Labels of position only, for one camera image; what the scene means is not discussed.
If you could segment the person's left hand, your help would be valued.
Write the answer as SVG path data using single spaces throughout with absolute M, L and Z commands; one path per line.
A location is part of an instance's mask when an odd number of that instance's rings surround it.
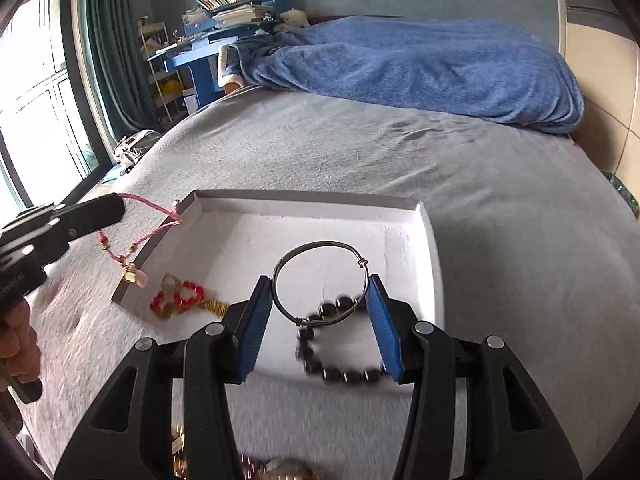
M 41 351 L 37 332 L 30 324 L 30 307 L 21 299 L 1 317 L 1 364 L 6 374 L 22 384 L 40 376 Z

